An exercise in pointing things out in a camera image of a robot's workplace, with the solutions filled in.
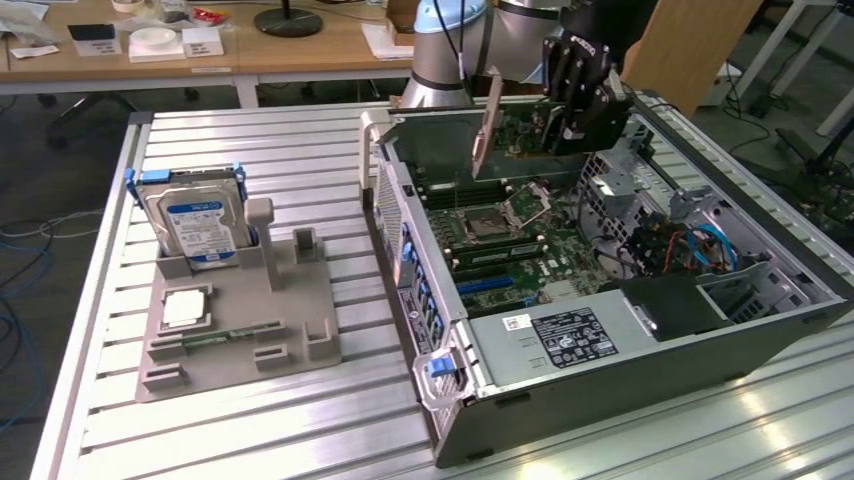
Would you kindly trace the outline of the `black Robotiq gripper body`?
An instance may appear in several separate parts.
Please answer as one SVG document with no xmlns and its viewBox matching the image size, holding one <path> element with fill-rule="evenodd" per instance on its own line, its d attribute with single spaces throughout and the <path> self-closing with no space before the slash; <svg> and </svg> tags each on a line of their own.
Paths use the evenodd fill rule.
<svg viewBox="0 0 854 480">
<path fill-rule="evenodd" d="M 571 35 L 613 51 L 625 51 L 639 41 L 649 18 L 649 0 L 572 1 L 559 13 L 561 28 Z"/>
</svg>

